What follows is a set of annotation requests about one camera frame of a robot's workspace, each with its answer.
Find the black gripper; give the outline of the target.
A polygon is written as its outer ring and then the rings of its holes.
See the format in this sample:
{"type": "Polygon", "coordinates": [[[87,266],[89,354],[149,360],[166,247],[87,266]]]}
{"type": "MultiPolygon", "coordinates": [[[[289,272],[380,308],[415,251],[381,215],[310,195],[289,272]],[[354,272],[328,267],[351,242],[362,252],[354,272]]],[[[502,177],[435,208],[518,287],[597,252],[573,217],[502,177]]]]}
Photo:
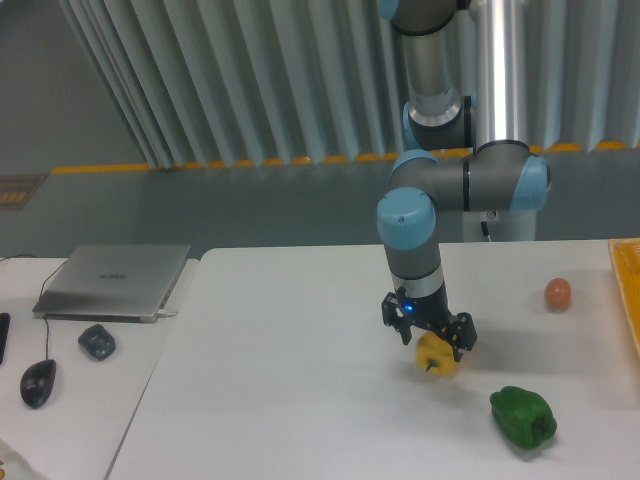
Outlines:
{"type": "Polygon", "coordinates": [[[381,303],[382,321],[394,329],[404,345],[412,340],[412,326],[437,332],[439,338],[451,348],[453,359],[459,363],[465,352],[473,349],[477,332],[473,317],[468,312],[453,314],[448,308],[446,286],[424,297],[409,297],[406,289],[389,292],[381,303]]]}

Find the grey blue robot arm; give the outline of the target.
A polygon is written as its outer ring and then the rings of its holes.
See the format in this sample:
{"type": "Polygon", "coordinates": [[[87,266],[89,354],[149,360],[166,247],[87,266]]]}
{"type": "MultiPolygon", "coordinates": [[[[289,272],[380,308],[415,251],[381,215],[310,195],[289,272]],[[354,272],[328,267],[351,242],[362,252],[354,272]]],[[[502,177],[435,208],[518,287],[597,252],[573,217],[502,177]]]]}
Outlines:
{"type": "Polygon", "coordinates": [[[409,342],[432,333],[454,361],[477,339],[470,314],[452,313],[437,239],[442,212],[541,209],[551,172],[529,146],[522,1],[384,1],[381,16],[401,37],[409,99],[406,149],[377,205],[377,229],[394,289],[385,325],[409,342]],[[456,89],[446,29],[462,11],[475,23],[476,84],[456,89]]]}

